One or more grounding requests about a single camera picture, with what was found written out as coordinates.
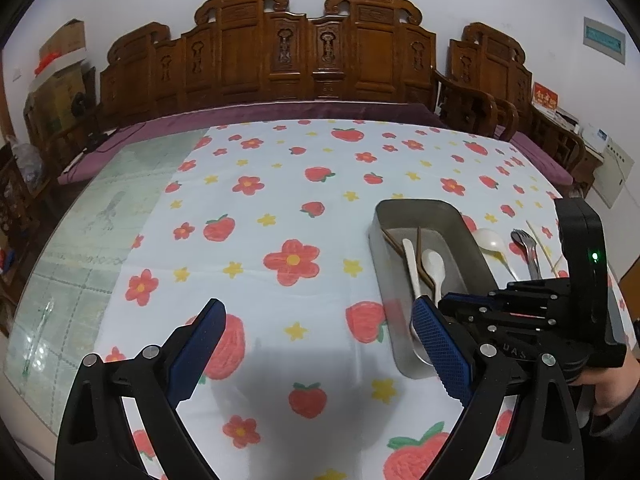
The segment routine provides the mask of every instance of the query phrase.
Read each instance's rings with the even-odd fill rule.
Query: table
[[[374,207],[445,200],[470,229],[489,226],[505,240],[528,220],[558,258],[555,196],[513,146],[493,139],[344,120],[212,128],[140,229],[95,351],[133,357],[219,298],[225,336],[178,414],[220,478],[419,476],[461,407],[436,377],[415,381],[396,369],[367,243]],[[488,263],[504,286],[506,268]],[[625,330],[631,340],[628,316]],[[477,477],[491,469],[513,402],[505,400]],[[133,403],[126,408],[159,478],[140,417]]]
[[[94,347],[131,243],[166,181],[204,131],[122,149],[66,213],[33,269],[16,313],[4,373],[54,433],[78,365]]]

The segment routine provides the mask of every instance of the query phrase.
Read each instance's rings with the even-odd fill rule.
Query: hand
[[[594,384],[596,403],[594,415],[609,414],[615,418],[616,408],[631,397],[640,383],[640,363],[626,349],[625,362],[620,368],[585,368],[572,386]]]

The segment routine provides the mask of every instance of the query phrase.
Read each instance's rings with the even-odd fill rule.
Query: metal tray
[[[402,245],[408,238],[417,251],[417,228],[420,227],[422,250],[438,251],[444,260],[446,276],[442,295],[462,292],[485,296],[497,287],[473,236],[459,211],[440,200],[384,200],[376,206],[369,229],[369,247],[385,307],[386,323],[398,370],[412,379],[435,376],[428,356],[409,330],[414,294],[409,271],[385,240],[385,229]],[[421,293],[433,298],[427,285],[420,282]]]

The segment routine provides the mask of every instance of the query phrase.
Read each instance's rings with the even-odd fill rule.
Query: cardboard box
[[[84,22],[71,20],[60,27],[40,48],[40,59],[47,54],[59,52],[64,56],[78,48],[86,47],[84,40]]]

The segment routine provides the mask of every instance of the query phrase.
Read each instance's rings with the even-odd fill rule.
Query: white wall
[[[18,137],[25,139],[22,108],[38,62],[38,48],[64,22],[85,21],[90,59],[98,70],[116,38],[147,22],[169,25],[174,37],[193,25],[193,13],[204,0],[36,0],[18,24],[4,50],[7,99]],[[324,0],[290,0],[293,12],[319,16]],[[605,0],[411,0],[423,13],[423,26],[438,35],[438,66],[445,69],[449,38],[460,38],[469,22],[485,22],[516,38],[527,54],[534,78],[560,94],[560,104],[579,118],[609,132],[640,161],[636,107],[640,102],[640,55],[627,42],[623,66],[582,45],[585,15],[623,30]],[[16,68],[22,77],[12,82]],[[640,170],[630,176],[640,196]],[[598,197],[590,202],[604,220],[609,256],[622,275],[640,253],[640,236],[630,232],[638,208],[621,196],[607,210]]]

